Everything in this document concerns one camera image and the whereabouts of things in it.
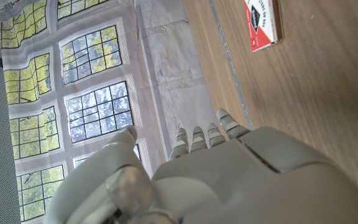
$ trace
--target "leaded glass window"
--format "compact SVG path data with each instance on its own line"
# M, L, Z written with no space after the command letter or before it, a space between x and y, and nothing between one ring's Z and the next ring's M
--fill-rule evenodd
M122 64L116 26L79 37L62 47L65 84Z

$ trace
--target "wood grain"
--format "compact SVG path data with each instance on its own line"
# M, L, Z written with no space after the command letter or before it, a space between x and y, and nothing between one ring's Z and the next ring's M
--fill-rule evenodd
M213 106L239 108L233 84L221 83L229 70L210 68L216 61L208 56L223 50L208 44L218 33L206 16L208 0L184 4L209 92L219 91L211 94ZM284 40L254 53L244 2L214 4L254 127L312 145L358 184L358 1L281 1Z

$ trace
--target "label on matchbox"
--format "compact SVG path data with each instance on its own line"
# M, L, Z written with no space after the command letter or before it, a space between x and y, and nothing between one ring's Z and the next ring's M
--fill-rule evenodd
M282 39L277 1L245 0L251 50L268 47Z

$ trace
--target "window frame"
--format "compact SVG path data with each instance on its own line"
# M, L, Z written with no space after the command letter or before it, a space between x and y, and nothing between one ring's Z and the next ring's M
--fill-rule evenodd
M101 36L101 31L102 31L102 30L105 30L105 29L108 29L108 28L111 28L111 27L113 27L113 28L115 29L115 31L116 31L116 38L113 38L113 39L111 39L111 40L107 40L107 41L104 41L104 42L103 42L103 38L102 38L102 36ZM87 36L88 36L88 35L91 35L91 34L94 34L94 33L97 33L97 32L100 33L101 42L100 42L99 44L94 44L94 45L89 45L89 46L88 46L88 38L87 38ZM63 48L64 46L68 45L68 44L72 44L72 46L74 46L74 41L76 41L76 40L78 40L78 39L80 39L80 38L83 38L83 37L85 38L86 47L85 47L84 49L80 50L79 52L74 52L74 47L73 47L73 54L64 58L62 48ZM116 51L114 51L114 52L111 52L111 53L109 53L109 54L105 54L105 53L104 53L104 47L103 47L103 45L104 45L104 43L109 42L109 41L112 41L112 40L116 40L116 41L117 41L118 50L116 50ZM93 58L93 59L91 60L91 59L90 59L90 48L92 48L92 47L94 47L94 46L97 46L97 45L101 45L103 54L102 54L102 56ZM80 52L83 51L83 50L86 50L87 53L84 54L84 55L82 55L82 56L80 56L79 58L82 58L82 57L85 57L85 56L86 56L86 57L88 58L88 60L87 60L86 62L82 63L81 65L78 65L78 64L77 64L77 60L78 60L79 58L76 57L76 54L80 53ZM96 30L96 31L94 31L94 32L90 32L90 33L87 33L87 34L85 34L85 35L82 35L81 37L77 37L77 38L75 38L75 39L69 41L67 44L63 45L62 47L60 47L60 51L61 51L61 53L62 53L61 64L62 64L62 66L63 66L63 84L64 84L64 86L66 86L66 85L68 85L68 84L71 84L71 83L76 83L76 82L80 81L81 79L84 79L84 78L86 78L86 77L88 77L88 76L95 75L95 74L97 74L97 73L99 73L99 72L103 72L103 71L105 71L105 70L107 70L107 69L115 68L115 67L119 67L119 66L123 65L122 57L121 57L121 48L120 48L120 41L119 41L119 34L118 34L118 30L117 30L117 25L112 25L112 26L109 26L109 27L105 27L105 28L103 28L103 29L101 29L101 30ZM109 68L108 68L108 67L107 67L107 63L106 63L106 60L105 60L104 58L107 57L108 55L112 55L112 54L115 54L115 53L117 53L117 52L118 52L118 56L119 56L119 59L120 59L121 63L120 63L119 65L115 65L115 66L113 66L113 67L109 67ZM63 61L66 60L66 59L68 59L68 58L70 58L70 57L72 57L72 56L74 56L74 60L71 61L71 62L69 62L69 63L75 62L75 65L76 65L76 66L75 66L75 68L65 70L65 68L64 68L65 64L63 63ZM94 61L94 60L97 60L97 59L99 59L99 58L103 58L105 69L102 70L102 71L98 71L98 72L92 72L91 62ZM78 68L79 68L80 66L86 64L86 63L89 64L89 69L90 69L90 72L91 72L91 73L90 73L89 75L85 76L85 77L80 78L79 75L78 75ZM73 69L76 70L77 80L75 80L75 81L73 81L73 82L68 82L68 83L66 83L66 80L65 80L65 77L64 77L64 73L67 72L67 71L73 70Z
M108 2L109 0L104 0L103 2L100 2L101 0L98 0L98 3L97 4L95 4L95 5L93 5L93 6L90 6L90 7L87 7L87 8L85 8L85 6L86 6L86 0L84 0L84 9L82 9L82 10L80 10L80 11L78 11L78 12L74 12L74 13L72 13L72 11L73 11L73 3L76 3L76 2L79 2L79 1L81 1L81 0L76 0L75 2L73 2L73 0L68 0L67 2L71 2L68 6L70 6L70 15L67 15L67 16L63 16L63 17L61 17L61 18L59 18L59 3L60 3L60 1L58 1L58 3L57 3L57 9L56 9L56 12L57 12L57 20L58 21L60 21L60 20L62 20L62 19L64 19L64 18L66 18L66 17L70 17L70 16L74 16L75 14L79 14L79 13L81 13L81 12L83 12L83 11L85 11L85 10L87 10L87 9L91 9L91 8L95 8L95 6L98 6L98 5L100 5L100 4L103 4L103 3L105 3L105 2Z
M25 35L25 19L26 19L26 18L25 18L24 21L23 21L23 22L24 22L24 30L19 31L19 32L24 31L24 32L23 32L23 39L20 41L20 43L17 42L17 47L3 47L3 46L2 46L2 40L4 40L4 39L3 39L3 37L2 37L2 22L0 22L0 44L1 44L1 49L18 49L18 48L20 48L20 47L22 46L22 43L28 42L28 39L31 39L31 37L33 37L33 36L35 36L35 35L38 35L38 34L41 34L41 33L43 33L45 30L48 30L48 18L47 18L47 15L48 15L48 12L49 12L48 7L49 7L49 2L50 2L50 0L45 0L45 6L41 6L41 7L39 7L39 8L36 9L36 10L38 10L38 9L40 9L40 8L42 8L42 7L45 7L45 9L44 9L44 16L43 16L43 18L45 18L45 28L43 28L43 29L40 30L39 32L36 32L35 24L36 24L38 21L41 21L41 20L43 19L43 18L41 18L41 19L35 21L35 17L34 17L34 12L36 11L36 10L34 10L34 4L37 3L37 2L39 2L39 1L34 1L34 2L32 2L32 3L29 3L29 4L32 4L33 10L32 10L32 13L30 13L30 14L33 15L33 20L34 20L34 23L31 24L30 27L31 27L32 25L34 25L35 33L32 34L30 37L24 38L24 35ZM4 22L9 21L9 19L10 19L11 17L13 17L13 19L12 19L12 23L13 23L15 17L19 17L21 14L24 15L24 8L25 8L26 6L28 6L29 4L28 4L27 2L23 2L23 3L22 3L22 2L14 2L14 3L13 3L13 8L14 8L14 9L15 9L15 8L20 8L20 9L15 9L15 11L17 10L17 11L19 11L19 13L16 14L15 16L9 16L8 20L5 20Z
M57 149L53 149L51 151L45 152L45 153L41 153L41 154L36 154L33 156L28 156L28 157L24 157L24 158L19 158L19 159L15 159L15 165L18 166L21 163L24 162L29 162L29 161L33 161L34 159L42 159L42 158L46 158L49 157L50 155L54 155L54 154L58 154L61 152L64 152L64 145L63 145L63 132L62 132L62 120L61 120L61 112L58 109L58 103L57 100L53 100L47 104L44 104L41 110L38 111L33 111L31 113L31 115L29 115L29 113L17 113L15 114L15 116L11 116L9 115L9 120L12 119L20 119L20 118L26 118L28 116L38 116L40 113L42 113L42 110L50 108L50 107L54 107L55 108L55 121L56 121L56 128L57 128L57 135L58 135L58 141L59 141L59 148Z
M102 89L104 89L104 88L109 88L109 90L110 90L110 87L111 87L111 86L113 86L113 85L118 85L118 84L120 84L120 83L125 83L125 85L126 85L126 95L125 95L125 96L120 96L119 98L115 98L115 99L113 99L113 98L111 97L111 101L105 101L105 102L100 103L100 104L98 104L98 103L96 102L96 105L95 105L95 106L91 106L91 107L86 108L86 109L83 108L82 97L84 97L85 95L90 94L90 93L96 93L96 91L102 90ZM129 110L128 110L128 111L124 111L124 112L120 112L120 113L114 113L114 103L113 103L114 100L118 100L118 99L125 98L125 97L128 99ZM79 124L79 125L77 125L77 126L75 126L75 127L71 127L71 122L72 122L72 121L70 120L70 115L72 115L72 114L70 114L70 112L68 111L67 101L68 101L68 100L75 99L75 98L81 98L81 107L82 107L82 109L80 109L80 110L78 110L78 111L75 111L75 112L72 112L72 114L73 114L73 113L77 113L77 112L79 112L79 111L82 111L82 114L83 114L83 115L82 115L82 117L80 117L80 118L83 119L83 124ZM104 118L100 118L100 117L99 117L99 114L98 114L98 113L99 113L98 106L99 106L99 105L103 105L103 104L108 103L108 102L111 102L111 104L112 104L112 115L111 115L111 116L106 116L106 117L104 117ZM93 90L93 91L90 91L90 92L88 92L88 93L85 93L84 95L81 95L81 96L69 98L69 99L65 100L65 106L66 106L66 111L67 111L67 113L68 113L68 126L67 126L67 128L69 129L69 132L70 132L70 133L69 133L69 136L70 136L70 138L71 138L71 143L72 143L72 144L75 144L75 143L78 143L78 142L82 142L82 141L86 141L86 140L89 140L89 139L92 139L92 138L97 138L97 137L100 137L100 136L104 136L104 135L111 134L111 133L115 133L115 132L119 131L119 129L117 129L117 121L116 121L116 116L119 115L119 114L123 114L123 113L130 112L130 114L131 114L131 120L132 120L132 125L135 126L134 115L133 115L133 112L132 112L131 99L130 99L130 96L129 96L128 84L127 84L126 80L121 81L121 82L114 83L114 84L112 84L112 85L107 85L107 86L104 86L104 87L102 87L102 88L97 88L97 89L95 89L95 90ZM84 110L87 110L87 109L90 109L90 108L94 108L94 107L96 107L96 108L98 109L97 112L95 112L95 113L98 114L98 117L99 117L99 118L98 118L97 120L90 121L90 122L86 123L86 122L85 122L85 117L86 117L86 116L89 116L90 114L84 116ZM115 123L115 125L116 125L116 128L115 128L114 131L110 131L110 132L107 132L107 133L104 133L104 134L101 132L100 135L92 136L92 137L89 137L89 138L86 137L86 133L85 133L85 139L84 139L84 140L80 140L80 141L76 141L76 142L73 141L72 134L71 134L71 129L72 129L72 128L77 128L77 127L80 127L80 126L84 126L84 130L85 130L85 125L86 125L86 124L93 123L93 122L96 122L96 121L99 121L99 127L101 128L101 127L102 127L102 125L101 125L101 120L102 120L102 119L105 119L105 118L108 118L108 117L112 117L112 116L114 117L114 123Z
M126 82L126 84L127 84L127 94L128 94L128 100L130 102L130 107L131 107L132 123L136 127L140 127L140 128L143 127L143 123L142 123L141 115L140 115L139 103L137 101L137 93L135 90L132 74L124 75L122 77L117 77L117 78L112 79L108 82L99 83L99 84L93 85L83 91L79 91L79 92L76 92L76 93L73 93L70 95L66 95L63 97L63 103L65 106L65 117L67 120L67 135L70 137L70 141L68 141L68 142L71 145L72 149L75 150L75 148L77 148L77 147L82 147L87 144L110 139L112 136L114 136L114 134L117 132L117 130L110 132L110 133L101 134L99 136L95 136L92 138L88 138L88 139L85 139L82 141L72 142L71 141L71 127L70 127L70 112L68 111L67 100L86 95L86 94L96 91L98 89L106 88L107 86L111 86L111 85L119 83L119 82Z
M66 44L69 44L70 42L73 42L74 40L76 40L77 38L86 36L88 34L91 34L93 32L97 32L99 30L103 30L105 28L111 27L111 26L116 26L116 32L117 32L117 44L119 47L119 52L120 52L120 57L121 57L121 64L119 66L115 66L115 67L111 67L111 68L106 68L100 72L96 72L93 73L91 75L87 75L84 78L78 79L75 82L70 82L67 84L64 84L64 68L63 68L63 52L62 52L62 47L65 46ZM59 41L58 43L59 46L59 57L60 57L60 79L63 80L62 81L62 88L69 88L70 86L73 85L77 85L80 84L82 82L86 82L87 80L89 80L92 77L97 77L99 74L105 74L105 73L111 73L114 72L116 70L120 70L123 66L130 64L130 60L129 60L129 53L128 53L128 48L127 48L127 42L126 42L126 33L124 30L124 25L122 22L122 17L118 17L115 18L111 21L107 21L104 22L102 24L99 24L97 26L93 26L90 27L89 29L84 29L81 31L78 31L76 33L74 33L73 35L70 35L66 38L64 38L63 40Z
M22 170L22 171L17 171L17 166L16 166L16 177L20 177L20 176L23 176L23 175L27 175L27 174L30 174L30 173L34 173L34 172L38 172L38 171L41 171L41 170L46 170L46 169L49 169L49 168L53 168L53 167L56 167L56 166L63 166L63 176L64 178L67 177L68 175L68 167L67 167L67 162L66 160L64 161L60 161L60 162L55 162L55 163L52 163L52 164L49 164L49 165L46 165L46 166L40 166L40 167L36 167L36 168L33 168L33 169L26 169L26 170ZM42 223L42 220L44 219L44 215L41 215L39 217L34 217L30 220L27 220L27 221L21 221L21 223L25 223L25 224L33 224L33 223Z
M12 103L10 105L8 105L8 107L16 107L16 106L23 106L23 105L33 105L33 104L36 104L39 102L39 100L45 96L48 96L50 94L53 94L56 92L56 86L55 86L55 76L53 75L53 68L54 68L54 54L53 54L53 46L50 46L46 49L43 49L43 50L39 50L37 52L34 52L33 54L30 54L27 56L27 59L24 63L18 63L18 64L14 64L14 65L11 65L11 64L5 64L4 65L4 72L5 71L8 71L8 70L22 70L22 69L25 69L27 68L28 66L30 66L30 61L32 59L35 59L36 57L39 57L39 56L42 56L42 55L45 55L45 54L49 54L49 82L50 82L50 90L49 91L46 91L45 93L42 93L39 95L39 98L38 100L35 100L35 101L31 101L31 102L26 102L26 103L20 103L20 99L19 99L19 103Z

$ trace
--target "window pane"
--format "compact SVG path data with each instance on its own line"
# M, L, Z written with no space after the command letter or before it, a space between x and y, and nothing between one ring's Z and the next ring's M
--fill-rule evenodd
M88 123L85 125L86 137L92 138L100 135L100 124L99 121Z
M51 201L52 198L46 198L45 199L45 208L48 209L49 203Z
M91 61L92 73L101 72L105 69L106 69L106 62L104 61L103 57Z
M77 66L82 65L88 61L89 61L88 56L84 55L84 56L80 57L79 59L77 59Z
M75 168L77 168L81 163L83 163L85 161L85 159L80 159L80 160L75 161Z
M107 102L99 105L98 109L99 109L100 118L105 118L107 116L113 115L111 102Z
M83 49L86 49L86 39L85 37L80 37L78 39L75 39L73 41L73 46L74 46L74 52L79 52Z
M70 121L74 121L75 119L78 119L80 117L82 117L82 111L72 113L70 115Z
M19 191L19 192L17 193L17 196L18 196L18 198L19 198L19 205L23 205L23 195L22 195L22 192Z
M53 168L43 170L41 172L42 172L42 182L44 183L44 185L49 182L54 182L64 179L62 166L56 166Z
M70 42L62 47L63 59L68 58L74 54L73 43Z
M33 187L27 190L23 190L23 202L24 204L36 202L42 200L42 186Z
M38 141L20 145L21 158L40 154L40 143Z
M106 101L111 101L110 89L108 87L101 90L96 90L96 100L98 103L104 103Z
M41 185L41 172L34 172L22 176L23 189Z
M128 97L123 97L118 100L114 100L112 103L114 105L115 113L121 113L129 110Z
M94 92L88 93L87 95L82 97L82 105L84 109L96 106L96 98L94 97Z
M34 202L28 205L24 205L24 216L26 220L41 216L45 213L44 201Z
M98 107L94 106L84 110L84 116L98 112Z
M105 54L111 54L113 52L118 51L117 39L109 40L103 43L103 50Z
M99 119L99 115L97 113L93 113L91 115L85 116L84 117L84 122L85 123L89 123L92 121L97 121Z
M109 54L105 56L104 59L106 60L106 66L108 68L115 67L122 64L119 52Z
M74 128L81 124L84 124L84 118L78 118L78 119L73 120L70 124L70 127Z
M85 128L83 125L71 129L71 139L73 142L78 142L85 138Z
M78 78L84 78L91 74L91 66L89 62L80 65L77 69L78 69Z
M113 116L100 120L100 123L102 125L103 134L116 130L116 121Z
M117 129L124 127L125 125L132 124L131 112L125 112L116 115Z
M20 143L34 142L39 140L39 130L38 129L30 129L26 131L20 132Z
M93 60L95 58L98 58L100 56L103 56L103 48L101 44L92 46L89 48L89 59Z
M79 110L82 110L82 102L81 98L77 97L71 100L67 100L67 108L68 112L71 114L72 112L77 112Z
M110 86L110 90L113 99L127 95L127 88L125 83L118 83L117 85Z
M44 197L52 197L63 181L48 183L44 185Z
M72 83L78 80L77 69L73 68L64 72L65 84Z
M96 44L100 44L102 42L102 40L100 38L100 32L96 31L92 34L88 34L86 36L86 41L88 43L88 47L96 45Z

